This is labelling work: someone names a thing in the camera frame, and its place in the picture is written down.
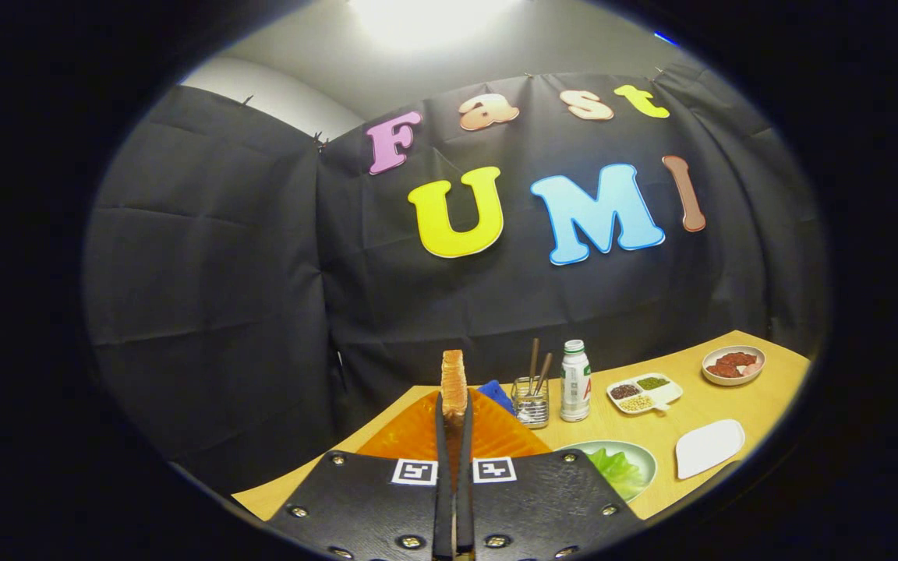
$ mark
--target brown letter i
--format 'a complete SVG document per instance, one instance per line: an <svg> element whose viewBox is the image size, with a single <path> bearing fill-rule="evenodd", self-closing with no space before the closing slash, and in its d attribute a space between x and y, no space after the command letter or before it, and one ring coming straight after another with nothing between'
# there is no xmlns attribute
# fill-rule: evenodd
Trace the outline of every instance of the brown letter i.
<svg viewBox="0 0 898 561"><path fill-rule="evenodd" d="M685 162L683 157L664 156L663 164L670 170L670 174L674 177L674 184L677 184L677 194L681 195L681 207L684 208L684 217L681 219L681 223L684 225L684 230L702 230L705 228L705 215L698 207L695 188L692 187L691 178L688 177L688 162Z"/></svg>

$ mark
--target bottle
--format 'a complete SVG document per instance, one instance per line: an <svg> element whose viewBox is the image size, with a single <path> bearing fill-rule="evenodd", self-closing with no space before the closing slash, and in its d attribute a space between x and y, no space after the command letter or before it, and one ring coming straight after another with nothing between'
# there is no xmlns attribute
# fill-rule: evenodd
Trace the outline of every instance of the bottle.
<svg viewBox="0 0 898 561"><path fill-rule="evenodd" d="M591 365L584 352L583 340L570 340L564 344L563 402L560 418L565 422L578 422L591 411Z"/></svg>

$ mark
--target letter m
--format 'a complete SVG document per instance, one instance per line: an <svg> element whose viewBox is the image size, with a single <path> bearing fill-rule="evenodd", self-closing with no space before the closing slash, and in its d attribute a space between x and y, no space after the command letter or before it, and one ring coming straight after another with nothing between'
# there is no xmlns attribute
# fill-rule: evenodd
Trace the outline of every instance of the letter m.
<svg viewBox="0 0 898 561"><path fill-rule="evenodd" d="M550 214L557 242L557 247L550 252L554 265L588 259L588 245L578 239L575 224L602 253L612 251L616 219L622 249L649 248L663 242L663 230L649 216L635 174L637 171L630 164L603 167L598 175L598 199L592 199L566 175L541 178L532 184L531 191L543 200Z"/></svg>

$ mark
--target black cloth backdrop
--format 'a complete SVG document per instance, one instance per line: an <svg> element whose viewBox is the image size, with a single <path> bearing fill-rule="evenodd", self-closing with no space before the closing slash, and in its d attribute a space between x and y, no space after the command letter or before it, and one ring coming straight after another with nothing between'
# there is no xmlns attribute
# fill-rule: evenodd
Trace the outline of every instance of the black cloth backdrop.
<svg viewBox="0 0 898 561"><path fill-rule="evenodd" d="M624 84L670 117L614 95ZM616 114L577 118L564 90L594 92ZM457 108L484 93L521 114L464 131ZM364 131L412 110L423 122L399 149L406 163L368 174ZM705 230L681 227L667 155L688 162ZM596 196L599 170L616 163L637 169L663 244L605 255L578 233L588 259L552 265L550 220L530 185L566 175ZM501 237L478 255L431 255L408 193L452 182L450 220L469 230L476 206L460 177L484 166L501 170ZM820 241L811 189L780 135L687 57L653 82L556 74L467 86L375 118L320 155L272 117L178 86L104 181L86 301L107 388L165 456L234 492L324 452L413 384L438 384L447 348L463 349L470 383L521 376L532 337L555 354L581 338L594 369L730 330L811 355Z"/></svg>
<svg viewBox="0 0 898 561"><path fill-rule="evenodd" d="M221 493L338 437L316 157L276 118L177 86L115 156L90 219L85 301L103 384L165 457Z"/></svg>

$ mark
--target wooden table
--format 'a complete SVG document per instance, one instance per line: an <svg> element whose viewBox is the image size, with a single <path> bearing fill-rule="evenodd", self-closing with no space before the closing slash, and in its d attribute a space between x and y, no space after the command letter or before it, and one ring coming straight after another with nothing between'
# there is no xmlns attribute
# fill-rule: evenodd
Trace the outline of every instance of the wooden table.
<svg viewBox="0 0 898 561"><path fill-rule="evenodd" d="M702 376L702 359L717 348L734 344L749 344L762 349L767 356L763 372L757 379L743 386L714 386ZM588 348L587 352L588 358L591 358L591 349ZM560 419L560 401L553 398L549 425L544 429L537 429L535 433L553 450L568 444L605 439L628 441L651 451L658 463L656 478L630 505L638 517L649 518L687 495L724 465L720 464L683 482L678 480L677 462L674 459L674 444L677 444L678 438L689 430L720 419L737 419L744 426L746 441L741 451L731 459L744 458L767 436L787 410L808 366L806 358L787 348L778 347L742 331L731 331L697 347L662 358L621 366L619 369L592 372L591 413L588 417L581 422L564 422ZM605 388L613 381L649 372L661 372L670 377L683 388L684 395L671 402L667 412L648 411L640 415L626 415L616 409L606 395ZM551 384L550 394L553 397L560 395L560 380L550 379L548 383ZM502 387L511 391L510 383L502 384ZM438 386L410 388L386 411L334 448L352 452L358 450L390 419L432 390L438 390ZM236 493L234 497L254 515L268 520L319 460L320 456L279 479Z"/></svg>

